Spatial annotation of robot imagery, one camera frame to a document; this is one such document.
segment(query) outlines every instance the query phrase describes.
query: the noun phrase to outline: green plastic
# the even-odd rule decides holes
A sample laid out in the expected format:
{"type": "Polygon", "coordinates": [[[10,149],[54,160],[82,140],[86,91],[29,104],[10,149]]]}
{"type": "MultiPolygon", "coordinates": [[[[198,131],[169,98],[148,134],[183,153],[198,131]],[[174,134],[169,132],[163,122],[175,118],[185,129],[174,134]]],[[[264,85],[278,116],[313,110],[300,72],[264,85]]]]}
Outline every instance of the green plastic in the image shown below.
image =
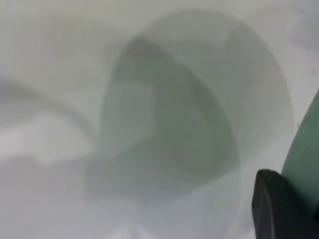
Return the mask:
{"type": "Polygon", "coordinates": [[[314,212],[319,202],[319,93],[295,136],[282,175],[314,212]]]}

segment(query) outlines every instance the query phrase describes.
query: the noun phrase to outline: white surface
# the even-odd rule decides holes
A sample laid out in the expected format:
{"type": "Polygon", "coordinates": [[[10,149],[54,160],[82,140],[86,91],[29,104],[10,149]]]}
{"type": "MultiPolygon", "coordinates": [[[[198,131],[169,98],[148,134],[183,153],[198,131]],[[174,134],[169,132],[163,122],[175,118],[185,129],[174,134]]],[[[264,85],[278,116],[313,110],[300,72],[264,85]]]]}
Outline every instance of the white surface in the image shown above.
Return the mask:
{"type": "Polygon", "coordinates": [[[1,238],[253,238],[250,203],[256,171],[281,170],[296,126],[319,86],[316,71],[304,64],[316,64],[316,56],[287,37],[290,18],[285,4],[278,0],[1,2],[1,238]],[[205,11],[199,14],[193,8],[205,11]],[[275,61],[259,57],[263,51],[259,43],[254,45],[257,37],[250,37],[249,29],[275,61]],[[90,163],[101,157],[100,151],[108,159],[154,130],[152,87],[124,86],[128,100],[116,109],[128,112],[120,111],[120,120],[114,119],[119,125],[124,122],[122,138],[108,133],[102,150],[97,142],[106,87],[120,55],[137,35],[169,51],[205,81],[228,117],[240,155],[236,170],[150,208],[126,197],[92,198],[91,190],[103,191],[108,182],[103,180],[104,169],[93,168],[94,185],[87,172],[90,163]],[[216,69],[210,66],[222,68],[220,62],[231,58],[209,55],[207,48],[184,47],[180,43],[186,40],[212,44],[221,56],[242,59],[244,65],[239,67],[258,80],[242,85],[236,81],[237,76],[245,79],[242,68],[226,68],[230,82],[210,81],[211,69],[216,69]],[[130,98],[130,93],[139,97],[130,98]],[[140,118],[129,114],[132,104],[139,106],[135,110],[140,118]]]}

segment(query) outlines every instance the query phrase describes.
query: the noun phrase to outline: blurry object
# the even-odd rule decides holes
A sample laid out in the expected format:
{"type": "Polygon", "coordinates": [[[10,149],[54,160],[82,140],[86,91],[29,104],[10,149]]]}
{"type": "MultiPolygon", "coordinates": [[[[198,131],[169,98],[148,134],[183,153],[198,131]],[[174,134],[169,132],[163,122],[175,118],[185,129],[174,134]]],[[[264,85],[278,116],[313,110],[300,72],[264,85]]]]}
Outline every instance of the blurry object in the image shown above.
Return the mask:
{"type": "Polygon", "coordinates": [[[319,225],[279,173],[260,170],[252,202],[256,239],[317,239],[319,225]]]}
{"type": "Polygon", "coordinates": [[[253,217],[257,239],[319,238],[319,92],[286,158],[282,176],[257,173],[253,217]]]}
{"type": "Polygon", "coordinates": [[[314,212],[319,202],[319,93],[295,136],[282,175],[314,212]]]}

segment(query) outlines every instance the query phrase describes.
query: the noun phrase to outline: green object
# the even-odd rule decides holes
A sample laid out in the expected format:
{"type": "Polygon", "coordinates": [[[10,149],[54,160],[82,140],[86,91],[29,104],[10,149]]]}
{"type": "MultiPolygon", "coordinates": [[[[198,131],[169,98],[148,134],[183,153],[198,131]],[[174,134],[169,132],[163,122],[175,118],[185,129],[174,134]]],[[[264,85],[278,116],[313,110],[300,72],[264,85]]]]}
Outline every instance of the green object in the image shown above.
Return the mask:
{"type": "Polygon", "coordinates": [[[282,175],[313,212],[319,202],[319,93],[295,136],[282,175]]]}

